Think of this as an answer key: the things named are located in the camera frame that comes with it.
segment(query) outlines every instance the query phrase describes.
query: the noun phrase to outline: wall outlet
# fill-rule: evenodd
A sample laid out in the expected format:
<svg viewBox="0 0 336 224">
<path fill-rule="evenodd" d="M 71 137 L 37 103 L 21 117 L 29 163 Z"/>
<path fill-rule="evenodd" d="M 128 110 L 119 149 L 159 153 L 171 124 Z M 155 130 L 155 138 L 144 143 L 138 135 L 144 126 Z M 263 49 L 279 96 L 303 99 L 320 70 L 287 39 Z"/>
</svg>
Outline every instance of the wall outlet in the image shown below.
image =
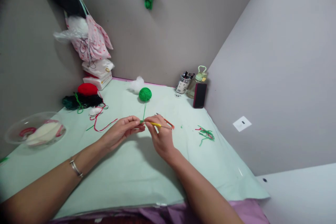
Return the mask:
<svg viewBox="0 0 336 224">
<path fill-rule="evenodd" d="M 240 132 L 244 129 L 246 129 L 248 126 L 251 126 L 252 123 L 250 123 L 249 120 L 246 119 L 246 117 L 241 117 L 237 121 L 233 123 L 233 125 L 236 127 L 236 129 Z"/>
</svg>

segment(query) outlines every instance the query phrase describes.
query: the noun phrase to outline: tissue box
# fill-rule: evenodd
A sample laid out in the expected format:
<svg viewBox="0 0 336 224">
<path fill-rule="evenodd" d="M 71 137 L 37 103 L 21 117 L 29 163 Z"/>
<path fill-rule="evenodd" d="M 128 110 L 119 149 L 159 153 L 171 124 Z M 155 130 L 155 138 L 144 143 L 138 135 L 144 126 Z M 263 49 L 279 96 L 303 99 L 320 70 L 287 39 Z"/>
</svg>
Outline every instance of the tissue box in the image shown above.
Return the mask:
<svg viewBox="0 0 336 224">
<path fill-rule="evenodd" d="M 82 68 L 84 71 L 92 74 L 93 76 L 96 76 L 99 79 L 103 79 L 107 73 L 111 72 L 111 70 L 114 68 L 114 65 L 107 59 L 99 59 L 93 62 L 84 61 L 82 63 Z"/>
<path fill-rule="evenodd" d="M 112 73 L 107 73 L 103 78 L 93 78 L 93 77 L 84 77 L 83 82 L 84 83 L 91 83 L 95 85 L 99 91 L 102 91 L 104 87 L 112 80 Z"/>
</svg>

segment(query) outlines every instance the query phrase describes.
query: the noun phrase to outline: hand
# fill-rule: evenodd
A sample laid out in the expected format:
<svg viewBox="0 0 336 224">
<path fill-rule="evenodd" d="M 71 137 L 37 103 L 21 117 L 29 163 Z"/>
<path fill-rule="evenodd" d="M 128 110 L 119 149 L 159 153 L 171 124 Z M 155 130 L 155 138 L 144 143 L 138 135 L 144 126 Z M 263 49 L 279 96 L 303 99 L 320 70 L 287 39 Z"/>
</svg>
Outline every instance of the hand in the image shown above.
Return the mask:
<svg viewBox="0 0 336 224">
<path fill-rule="evenodd" d="M 140 119 L 132 115 L 117 121 L 99 141 L 101 141 L 109 151 L 113 151 L 128 136 L 143 132 L 144 130 L 144 123 L 140 123 Z"/>
<path fill-rule="evenodd" d="M 172 130 L 158 127 L 159 133 L 157 133 L 155 127 L 149 123 L 149 122 L 158 123 L 161 124 L 162 126 L 169 127 L 161 115 L 147 117 L 145 119 L 145 122 L 150 134 L 152 135 L 152 140 L 156 152 L 166 162 L 169 163 L 169 161 L 173 159 L 173 155 L 177 151 L 177 149 L 174 147 L 173 144 Z"/>
</svg>

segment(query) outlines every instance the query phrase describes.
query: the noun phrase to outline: pink bag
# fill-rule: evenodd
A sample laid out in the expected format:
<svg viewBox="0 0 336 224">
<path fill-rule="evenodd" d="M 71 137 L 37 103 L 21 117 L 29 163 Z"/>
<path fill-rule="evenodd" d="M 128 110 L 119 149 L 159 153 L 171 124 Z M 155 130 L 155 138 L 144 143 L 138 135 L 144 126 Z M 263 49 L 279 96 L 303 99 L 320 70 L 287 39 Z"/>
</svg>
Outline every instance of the pink bag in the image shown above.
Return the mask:
<svg viewBox="0 0 336 224">
<path fill-rule="evenodd" d="M 74 38 L 71 40 L 79 57 L 87 62 L 111 58 L 107 48 L 113 49 L 113 47 L 107 33 L 90 15 L 86 16 L 86 21 L 89 27 L 88 38 Z"/>
</svg>

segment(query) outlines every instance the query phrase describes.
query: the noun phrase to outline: desk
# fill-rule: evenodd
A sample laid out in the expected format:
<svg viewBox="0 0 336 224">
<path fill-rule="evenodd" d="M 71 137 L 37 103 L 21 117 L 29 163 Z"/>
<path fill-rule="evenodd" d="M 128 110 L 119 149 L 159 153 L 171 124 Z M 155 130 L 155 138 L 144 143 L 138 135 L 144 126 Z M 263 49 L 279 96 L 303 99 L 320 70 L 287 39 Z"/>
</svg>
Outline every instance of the desk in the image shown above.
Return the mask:
<svg viewBox="0 0 336 224">
<path fill-rule="evenodd" d="M 112 80 L 101 92 L 109 106 L 98 117 L 97 129 L 116 118 L 135 115 L 142 119 L 145 104 L 128 90 L 130 83 Z M 174 89 L 146 85 L 152 91 L 145 117 L 159 113 L 175 126 L 176 148 L 202 173 L 227 200 L 266 198 L 246 164 L 218 131 L 203 109 L 192 108 L 192 100 L 175 98 Z M 89 108 L 82 114 L 60 110 L 65 136 L 45 149 L 19 146 L 0 167 L 0 186 L 4 200 L 50 171 L 52 168 L 92 144 L 103 133 L 94 129 Z M 196 128 L 212 130 L 215 141 L 204 140 Z M 182 202 L 185 193 L 173 170 L 154 150 L 148 130 L 129 137 L 118 149 L 105 157 L 73 191 L 56 218 L 128 206 L 168 205 Z"/>
</svg>

